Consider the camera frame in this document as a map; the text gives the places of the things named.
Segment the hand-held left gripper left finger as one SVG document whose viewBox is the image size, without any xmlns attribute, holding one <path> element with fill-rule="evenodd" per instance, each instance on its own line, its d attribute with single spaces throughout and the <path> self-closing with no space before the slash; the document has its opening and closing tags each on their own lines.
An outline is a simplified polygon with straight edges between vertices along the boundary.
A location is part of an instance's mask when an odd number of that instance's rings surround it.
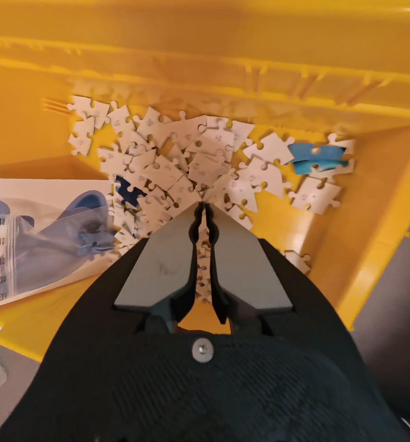
<svg viewBox="0 0 410 442">
<path fill-rule="evenodd" d="M 195 302 L 197 240 L 204 204 L 195 202 L 147 239 L 114 306 L 179 323 Z"/>
</svg>

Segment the white paper sheet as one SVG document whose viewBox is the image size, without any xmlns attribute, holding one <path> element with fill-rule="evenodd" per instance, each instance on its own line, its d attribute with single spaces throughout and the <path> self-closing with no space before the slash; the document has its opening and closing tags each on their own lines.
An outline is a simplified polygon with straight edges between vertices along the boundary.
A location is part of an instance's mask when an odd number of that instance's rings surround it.
<svg viewBox="0 0 410 442">
<path fill-rule="evenodd" d="M 8 203 L 9 206 L 12 206 L 14 203 L 16 211 L 20 211 L 20 201 L 22 200 L 52 206 L 57 213 L 61 213 L 73 199 L 89 190 L 100 191 L 105 196 L 109 211 L 112 185 L 107 180 L 0 179 L 0 200 Z M 116 231 L 110 214 L 109 222 L 115 234 Z M 78 271 L 62 281 L 40 290 L 16 295 L 5 301 L 0 301 L 0 306 L 103 273 L 116 259 L 117 256 L 113 250 L 103 257 L 97 257 L 92 262 L 86 263 Z"/>
</svg>

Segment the pile of puzzle pieces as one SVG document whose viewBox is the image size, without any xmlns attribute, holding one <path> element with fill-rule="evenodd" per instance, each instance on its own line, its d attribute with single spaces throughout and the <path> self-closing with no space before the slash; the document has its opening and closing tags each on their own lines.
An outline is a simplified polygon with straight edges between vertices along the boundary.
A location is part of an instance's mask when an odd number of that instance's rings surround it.
<svg viewBox="0 0 410 442">
<path fill-rule="evenodd" d="M 97 157 L 112 182 L 107 208 L 122 254 L 194 202 L 212 203 L 248 230 L 259 193 L 322 215 L 340 205 L 335 176 L 355 169 L 356 140 L 336 133 L 315 143 L 270 131 L 258 146 L 254 124 L 224 117 L 188 119 L 181 111 L 172 120 L 149 107 L 132 118 L 127 105 L 86 96 L 72 96 L 65 112 L 76 115 L 68 139 L 73 155 L 87 157 L 107 126 L 117 136 L 111 147 L 97 148 Z"/>
</svg>

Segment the clear bag of blue parts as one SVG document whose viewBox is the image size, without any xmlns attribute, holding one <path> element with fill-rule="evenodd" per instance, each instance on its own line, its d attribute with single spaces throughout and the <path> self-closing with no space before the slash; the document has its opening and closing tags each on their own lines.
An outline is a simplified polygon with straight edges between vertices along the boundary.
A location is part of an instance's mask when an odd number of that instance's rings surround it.
<svg viewBox="0 0 410 442">
<path fill-rule="evenodd" d="M 61 212 L 46 204 L 0 200 L 0 301 L 62 281 L 115 248 L 107 200 L 97 190 Z"/>
</svg>

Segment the yellow plastic bin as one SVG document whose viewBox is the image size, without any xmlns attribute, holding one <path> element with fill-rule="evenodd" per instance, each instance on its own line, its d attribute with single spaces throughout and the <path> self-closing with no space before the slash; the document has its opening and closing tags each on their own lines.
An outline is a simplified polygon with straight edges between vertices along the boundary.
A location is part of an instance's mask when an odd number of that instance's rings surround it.
<svg viewBox="0 0 410 442">
<path fill-rule="evenodd" d="M 73 156 L 72 95 L 253 123 L 256 143 L 355 138 L 340 208 L 263 191 L 250 213 L 257 235 L 311 257 L 353 330 L 410 227 L 410 1 L 0 1 L 0 178 L 101 178 L 114 132 Z"/>
</svg>

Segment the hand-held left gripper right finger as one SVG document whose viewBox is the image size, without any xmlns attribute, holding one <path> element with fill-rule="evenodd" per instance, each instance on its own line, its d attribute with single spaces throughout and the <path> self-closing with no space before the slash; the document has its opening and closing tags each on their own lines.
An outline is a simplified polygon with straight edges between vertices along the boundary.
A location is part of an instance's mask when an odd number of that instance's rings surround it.
<svg viewBox="0 0 410 442">
<path fill-rule="evenodd" d="M 212 305 L 220 323 L 290 312 L 293 304 L 259 239 L 213 204 L 205 204 Z"/>
</svg>

